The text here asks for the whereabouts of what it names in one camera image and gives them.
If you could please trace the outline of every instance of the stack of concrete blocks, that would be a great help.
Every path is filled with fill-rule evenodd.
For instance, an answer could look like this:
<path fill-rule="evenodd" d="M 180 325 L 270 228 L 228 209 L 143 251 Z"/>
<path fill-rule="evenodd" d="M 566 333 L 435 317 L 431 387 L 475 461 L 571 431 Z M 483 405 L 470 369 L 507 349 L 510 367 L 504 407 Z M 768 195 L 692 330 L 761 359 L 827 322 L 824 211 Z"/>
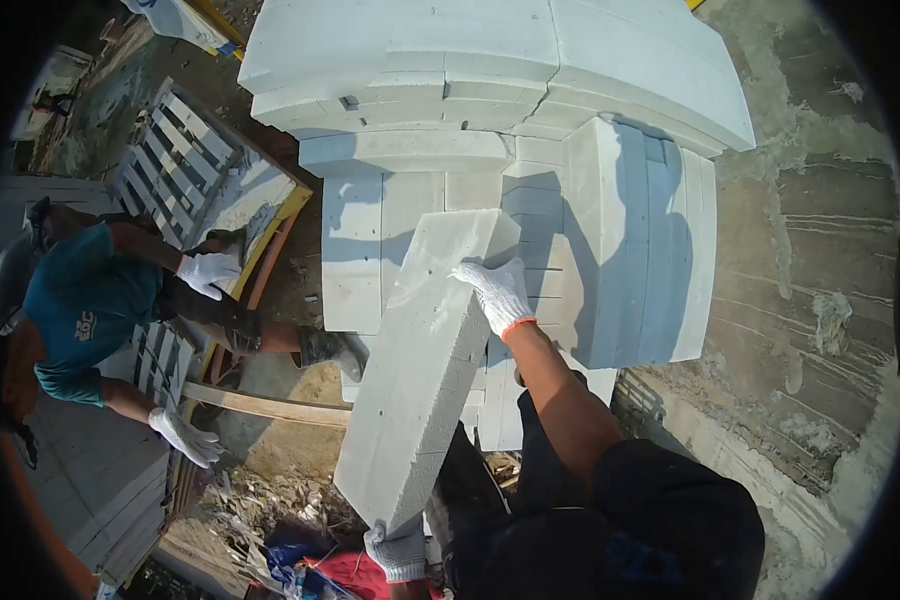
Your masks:
<path fill-rule="evenodd" d="M 672 0 L 266 0 L 237 81 L 298 139 L 561 141 L 607 114 L 705 158 L 755 146 L 724 42 Z"/>
<path fill-rule="evenodd" d="M 700 355 L 708 159 L 755 138 L 726 46 L 683 2 L 265 0 L 238 82 L 325 179 L 327 330 L 371 350 L 420 216 L 499 208 L 541 328 L 598 396 L 616 368 Z M 462 415 L 484 450 L 520 447 L 513 370 L 492 339 Z"/>
<path fill-rule="evenodd" d="M 502 266 L 519 234 L 499 209 L 428 214 L 416 226 L 334 473 L 363 520 L 391 536 L 430 498 L 491 335 L 473 286 L 450 271 L 464 259 Z"/>

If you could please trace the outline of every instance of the wooden board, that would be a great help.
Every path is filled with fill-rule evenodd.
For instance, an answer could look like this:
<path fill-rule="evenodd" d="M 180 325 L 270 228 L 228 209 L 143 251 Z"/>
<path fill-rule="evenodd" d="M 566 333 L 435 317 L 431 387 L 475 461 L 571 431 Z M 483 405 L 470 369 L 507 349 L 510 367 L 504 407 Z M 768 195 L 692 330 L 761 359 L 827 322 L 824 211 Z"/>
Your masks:
<path fill-rule="evenodd" d="M 183 384 L 181 395 L 195 401 L 222 406 L 242 413 L 301 424 L 346 429 L 350 423 L 348 407 L 248 395 L 240 391 L 224 390 L 193 381 Z"/>

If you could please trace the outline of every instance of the gloved hand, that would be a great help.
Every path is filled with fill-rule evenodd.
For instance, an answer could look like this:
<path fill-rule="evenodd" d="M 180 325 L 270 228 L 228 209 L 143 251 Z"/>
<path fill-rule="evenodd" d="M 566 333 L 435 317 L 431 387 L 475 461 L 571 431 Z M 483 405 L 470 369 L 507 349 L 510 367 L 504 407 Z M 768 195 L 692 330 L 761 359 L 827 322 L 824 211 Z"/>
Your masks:
<path fill-rule="evenodd" d="M 384 570 L 388 584 L 423 579 L 427 559 L 423 554 L 423 514 L 416 518 L 412 533 L 384 540 L 387 532 L 382 523 L 363 534 L 366 555 Z"/>
<path fill-rule="evenodd" d="M 523 260 L 519 256 L 493 270 L 473 263 L 460 263 L 450 271 L 450 277 L 473 284 L 490 329 L 501 340 L 515 325 L 537 320 L 527 300 Z"/>
<path fill-rule="evenodd" d="M 239 278 L 240 263 L 230 254 L 221 252 L 196 256 L 184 254 L 176 268 L 176 276 L 200 294 L 218 301 L 224 295 L 210 284 Z"/>
<path fill-rule="evenodd" d="M 210 468 L 220 460 L 224 447 L 217 443 L 217 434 L 195 429 L 176 414 L 154 408 L 146 418 L 156 431 L 175 449 L 183 452 L 198 467 Z"/>

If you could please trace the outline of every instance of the printed logo on shirt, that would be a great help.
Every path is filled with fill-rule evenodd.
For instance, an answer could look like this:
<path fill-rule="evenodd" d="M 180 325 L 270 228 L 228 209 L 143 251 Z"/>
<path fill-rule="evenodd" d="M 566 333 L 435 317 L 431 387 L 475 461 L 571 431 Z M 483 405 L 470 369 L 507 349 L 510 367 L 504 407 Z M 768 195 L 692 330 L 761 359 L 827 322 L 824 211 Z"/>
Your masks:
<path fill-rule="evenodd" d="M 97 326 L 97 315 L 89 310 L 84 310 L 80 320 L 76 322 L 76 334 L 73 336 L 80 342 L 93 339 L 93 330 Z"/>

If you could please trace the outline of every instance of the white concrete block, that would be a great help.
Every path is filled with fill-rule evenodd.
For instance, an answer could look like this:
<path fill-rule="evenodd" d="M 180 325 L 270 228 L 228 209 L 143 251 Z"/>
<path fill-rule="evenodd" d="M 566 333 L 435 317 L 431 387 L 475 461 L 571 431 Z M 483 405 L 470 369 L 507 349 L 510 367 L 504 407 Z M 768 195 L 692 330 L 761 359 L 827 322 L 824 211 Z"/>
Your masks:
<path fill-rule="evenodd" d="M 717 188 L 713 163 L 690 150 L 681 150 L 686 185 L 687 239 L 692 244 L 692 270 L 683 323 L 672 361 L 700 358 L 707 334 L 713 271 L 717 253 Z"/>
<path fill-rule="evenodd" d="M 516 137 L 516 160 L 543 162 L 546 164 L 564 163 L 564 145 L 550 139 L 539 137 Z"/>
<path fill-rule="evenodd" d="M 444 210 L 499 209 L 502 189 L 499 173 L 447 173 Z"/>
<path fill-rule="evenodd" d="M 624 205 L 625 234 L 620 251 L 624 258 L 624 279 L 616 287 L 621 295 L 620 338 L 614 367 L 639 364 L 640 330 L 647 299 L 647 264 L 650 256 L 650 196 L 647 183 L 647 150 L 640 129 L 631 126 L 614 127 L 623 148 L 623 172 L 616 166 L 618 192 Z"/>
<path fill-rule="evenodd" d="M 506 192 L 501 208 L 508 215 L 543 215 L 564 222 L 564 196 L 557 190 L 514 187 Z"/>
<path fill-rule="evenodd" d="M 380 241 L 380 293 L 384 308 L 420 217 L 443 211 L 443 172 L 384 174 Z"/>
<path fill-rule="evenodd" d="M 444 72 L 443 50 L 405 51 L 388 49 L 384 59 L 386 71 L 437 71 Z"/>
<path fill-rule="evenodd" d="M 555 235 L 552 242 L 520 242 L 516 253 L 526 269 L 563 269 L 564 244 L 564 235 Z"/>
<path fill-rule="evenodd" d="M 525 269 L 527 295 L 535 298 L 561 298 L 564 295 L 564 272 L 553 269 Z"/>
<path fill-rule="evenodd" d="M 564 188 L 564 168 L 559 165 L 517 160 L 506 167 L 502 175 L 504 194 L 517 187 L 535 187 L 557 192 Z"/>
<path fill-rule="evenodd" d="M 552 243 L 557 234 L 564 232 L 564 224 L 545 215 L 513 215 L 513 220 L 520 224 L 521 242 Z"/>
<path fill-rule="evenodd" d="M 443 121 L 440 102 L 364 102 L 348 106 L 347 114 L 366 125 L 406 121 Z"/>
<path fill-rule="evenodd" d="M 354 402 L 357 402 L 357 397 L 360 395 L 360 386 L 341 386 L 340 395 L 342 396 L 344 402 L 346 402 L 347 404 L 353 404 Z"/>
<path fill-rule="evenodd" d="M 460 131 L 460 121 L 392 121 L 380 124 L 366 124 L 363 126 L 364 132 L 399 132 L 399 131 L 415 131 L 415 130 L 448 130 Z"/>
<path fill-rule="evenodd" d="M 720 35 L 659 3 L 553 0 L 553 84 L 671 116 L 735 150 L 755 147 L 743 89 Z"/>
<path fill-rule="evenodd" d="M 540 326 L 558 325 L 567 319 L 564 315 L 564 302 L 559 297 L 532 295 L 529 297 L 529 308 Z"/>
<path fill-rule="evenodd" d="M 250 116 L 264 125 L 276 125 L 327 114 L 316 99 L 300 99 L 295 89 L 280 88 L 253 96 Z"/>
<path fill-rule="evenodd" d="M 493 122 L 500 129 L 522 123 L 534 111 L 536 104 L 503 102 L 481 98 L 447 98 L 443 101 L 443 114 L 448 121 Z"/>
<path fill-rule="evenodd" d="M 550 6 L 546 0 L 438 0 L 420 3 L 403 0 L 380 24 L 399 32 L 387 45 L 390 53 L 444 52 L 444 61 L 432 69 L 501 75 L 546 82 L 559 63 Z"/>
<path fill-rule="evenodd" d="M 545 82 L 526 78 L 450 71 L 445 79 L 445 98 L 482 98 L 535 105 L 547 93 Z"/>
<path fill-rule="evenodd" d="M 575 130 L 597 116 L 597 113 L 598 111 L 593 108 L 554 102 L 548 97 L 540 102 L 532 116 L 527 117 L 524 122 L 531 125 L 547 125 Z"/>
<path fill-rule="evenodd" d="M 525 138 L 541 138 L 552 139 L 555 141 L 564 141 L 570 134 L 573 134 L 573 128 L 565 128 L 561 126 L 536 125 L 534 123 L 519 123 L 510 128 L 509 131 L 514 136 L 523 136 Z"/>
<path fill-rule="evenodd" d="M 320 260 L 328 331 L 379 327 L 381 200 L 380 174 L 324 180 Z"/>
<path fill-rule="evenodd" d="M 490 336 L 472 286 L 447 275 L 463 258 L 502 265 L 518 237 L 500 210 L 424 215 L 413 234 L 334 473 L 391 538 L 430 497 Z"/>
<path fill-rule="evenodd" d="M 381 172 L 476 171 L 499 173 L 513 157 L 497 133 L 487 131 L 363 131 L 300 142 L 299 164 L 318 177 Z"/>
<path fill-rule="evenodd" d="M 484 385 L 486 385 L 486 383 L 487 383 L 486 372 L 483 373 L 483 376 L 484 376 L 483 383 L 484 383 Z M 466 395 L 466 402 L 463 404 L 463 407 L 464 407 L 463 411 L 467 412 L 468 406 L 470 406 L 470 407 L 483 406 L 485 397 L 486 397 L 486 393 L 483 390 L 469 390 Z M 460 416 L 460 420 L 461 421 L 464 420 L 464 417 L 462 415 Z M 474 426 L 477 425 L 476 419 L 474 419 L 473 425 Z"/>
<path fill-rule="evenodd" d="M 237 83 L 253 94 L 292 86 L 300 98 L 340 98 L 362 90 L 387 70 L 388 29 L 369 26 L 386 19 L 380 6 L 360 0 L 266 2 Z"/>
<path fill-rule="evenodd" d="M 466 431 L 466 438 L 470 444 L 474 444 L 474 434 L 477 432 L 477 419 L 480 416 L 480 406 L 476 404 L 466 404 L 463 406 L 463 412 L 459 414 L 459 422 L 463 424 L 463 430 Z"/>
<path fill-rule="evenodd" d="M 483 391 L 487 389 L 487 350 L 483 350 L 483 354 L 480 355 L 480 364 L 477 365 L 477 374 L 473 377 L 473 383 L 470 384 L 470 390 L 479 390 Z M 477 396 L 467 397 L 467 403 L 476 402 Z M 481 395 L 479 398 L 479 403 L 484 403 L 484 398 Z"/>
<path fill-rule="evenodd" d="M 597 114 L 612 114 L 613 120 L 636 127 L 652 138 L 670 138 L 701 156 L 715 157 L 727 149 L 727 144 L 712 136 L 642 104 L 624 102 L 562 83 L 551 83 L 547 99 L 596 111 Z"/>
<path fill-rule="evenodd" d="M 621 198 L 617 128 L 593 119 L 564 140 L 564 232 L 574 258 L 564 272 L 564 312 L 574 324 L 565 348 L 589 369 L 615 367 L 622 297 L 627 209 Z"/>
<path fill-rule="evenodd" d="M 486 365 L 486 395 L 477 419 L 480 450 L 521 450 L 523 423 L 516 401 L 524 388 L 516 383 L 510 349 L 496 336 L 487 344 Z"/>
<path fill-rule="evenodd" d="M 370 85 L 346 97 L 350 105 L 396 101 L 440 102 L 443 99 L 443 71 L 381 73 Z"/>

